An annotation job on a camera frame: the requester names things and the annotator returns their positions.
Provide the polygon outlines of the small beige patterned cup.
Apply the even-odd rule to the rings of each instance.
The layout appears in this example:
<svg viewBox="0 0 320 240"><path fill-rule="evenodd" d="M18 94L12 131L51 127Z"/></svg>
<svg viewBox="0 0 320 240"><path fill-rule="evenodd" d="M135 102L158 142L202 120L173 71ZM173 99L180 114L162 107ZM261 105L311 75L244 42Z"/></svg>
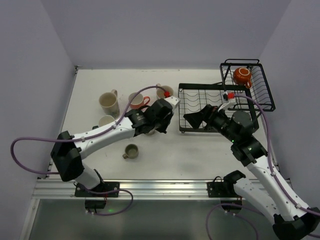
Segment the small beige patterned cup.
<svg viewBox="0 0 320 240"><path fill-rule="evenodd" d="M153 129L153 130L151 130L150 132L145 133L145 135L146 135L146 136L151 136L151 135L153 135L154 133L155 133L155 130Z"/></svg>

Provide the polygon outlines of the tall floral cream mug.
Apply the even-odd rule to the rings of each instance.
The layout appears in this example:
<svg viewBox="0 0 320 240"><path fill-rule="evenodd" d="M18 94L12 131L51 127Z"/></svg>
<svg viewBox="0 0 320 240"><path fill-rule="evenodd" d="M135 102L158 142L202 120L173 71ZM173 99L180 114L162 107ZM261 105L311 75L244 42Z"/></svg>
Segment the tall floral cream mug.
<svg viewBox="0 0 320 240"><path fill-rule="evenodd" d="M160 83L157 83L156 86L159 88L156 89L156 99L164 99L165 98L165 92L169 92L170 96L174 95L174 90L172 87L168 85L161 85Z"/></svg>

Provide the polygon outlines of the orange ceramic mug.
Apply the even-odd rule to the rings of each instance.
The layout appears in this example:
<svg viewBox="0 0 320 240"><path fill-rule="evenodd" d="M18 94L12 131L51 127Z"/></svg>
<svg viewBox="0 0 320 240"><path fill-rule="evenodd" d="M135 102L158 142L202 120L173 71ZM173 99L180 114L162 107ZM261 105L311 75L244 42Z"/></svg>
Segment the orange ceramic mug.
<svg viewBox="0 0 320 240"><path fill-rule="evenodd" d="M128 100L131 109L139 109L140 107L147 105L151 99L149 96L143 96L141 93L137 94L136 92L133 92L129 95Z"/></svg>

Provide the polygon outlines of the cream round mug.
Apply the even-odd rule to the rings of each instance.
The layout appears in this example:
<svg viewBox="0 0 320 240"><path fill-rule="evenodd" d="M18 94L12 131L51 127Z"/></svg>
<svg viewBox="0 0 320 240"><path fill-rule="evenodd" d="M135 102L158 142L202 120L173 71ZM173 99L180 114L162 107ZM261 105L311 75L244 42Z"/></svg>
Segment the cream round mug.
<svg viewBox="0 0 320 240"><path fill-rule="evenodd" d="M124 159L136 159L139 155L139 148L135 144L128 144L125 147L124 154L122 157Z"/></svg>

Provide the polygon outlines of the orange round mug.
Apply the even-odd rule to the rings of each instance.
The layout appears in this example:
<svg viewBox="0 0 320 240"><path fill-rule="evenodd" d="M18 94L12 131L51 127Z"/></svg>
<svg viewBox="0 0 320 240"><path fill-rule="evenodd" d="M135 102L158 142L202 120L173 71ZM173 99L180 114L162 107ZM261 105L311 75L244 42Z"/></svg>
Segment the orange round mug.
<svg viewBox="0 0 320 240"><path fill-rule="evenodd" d="M250 89L252 87L252 73L251 71L246 67L238 67L233 72L233 82L240 86L245 86L247 89Z"/></svg>

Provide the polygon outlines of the beige ceramic mug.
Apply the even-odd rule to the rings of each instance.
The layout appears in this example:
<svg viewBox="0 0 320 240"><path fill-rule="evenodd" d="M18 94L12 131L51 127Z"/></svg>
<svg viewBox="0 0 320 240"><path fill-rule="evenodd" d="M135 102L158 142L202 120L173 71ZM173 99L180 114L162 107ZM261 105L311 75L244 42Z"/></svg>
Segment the beige ceramic mug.
<svg viewBox="0 0 320 240"><path fill-rule="evenodd" d="M118 91L113 89L105 92L99 97L99 104L106 115L117 119L120 116L120 107L118 103Z"/></svg>

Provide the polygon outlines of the teal ceramic cup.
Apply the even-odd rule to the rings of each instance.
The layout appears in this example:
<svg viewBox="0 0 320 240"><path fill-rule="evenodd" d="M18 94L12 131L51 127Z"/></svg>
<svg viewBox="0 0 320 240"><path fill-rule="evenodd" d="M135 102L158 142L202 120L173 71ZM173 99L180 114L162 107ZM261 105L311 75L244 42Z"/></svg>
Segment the teal ceramic cup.
<svg viewBox="0 0 320 240"><path fill-rule="evenodd" d="M103 116L99 121L98 124L92 127L92 130L100 128L102 126L105 126L107 124L112 123L115 120L115 118L111 115L105 115Z"/></svg>

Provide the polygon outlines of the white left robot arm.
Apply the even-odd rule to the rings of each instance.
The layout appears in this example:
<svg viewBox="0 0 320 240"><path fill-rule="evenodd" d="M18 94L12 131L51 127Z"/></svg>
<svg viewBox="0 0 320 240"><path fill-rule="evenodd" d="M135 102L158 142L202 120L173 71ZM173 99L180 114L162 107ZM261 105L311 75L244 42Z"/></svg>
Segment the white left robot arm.
<svg viewBox="0 0 320 240"><path fill-rule="evenodd" d="M131 109L117 121L102 127L75 135L68 131L60 133L50 155L61 180L74 180L90 191L101 188L100 174L85 165L83 160L101 148L152 130L165 134L179 105L180 100L176 97L161 98L146 110Z"/></svg>

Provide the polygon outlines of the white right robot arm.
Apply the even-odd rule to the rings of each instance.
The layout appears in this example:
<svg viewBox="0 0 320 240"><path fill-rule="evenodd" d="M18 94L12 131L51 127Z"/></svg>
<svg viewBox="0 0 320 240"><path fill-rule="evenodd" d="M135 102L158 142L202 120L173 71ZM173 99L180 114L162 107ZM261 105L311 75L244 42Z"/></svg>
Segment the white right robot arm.
<svg viewBox="0 0 320 240"><path fill-rule="evenodd" d="M280 240L301 240L320 223L320 210L309 207L284 180L268 152L254 137L254 124L245 111L228 117L218 106L206 105L202 110L184 114L193 129L205 123L205 130L216 130L232 142L231 151L262 184L264 191L254 187L246 176L236 170L223 178L226 187L244 197L271 223Z"/></svg>

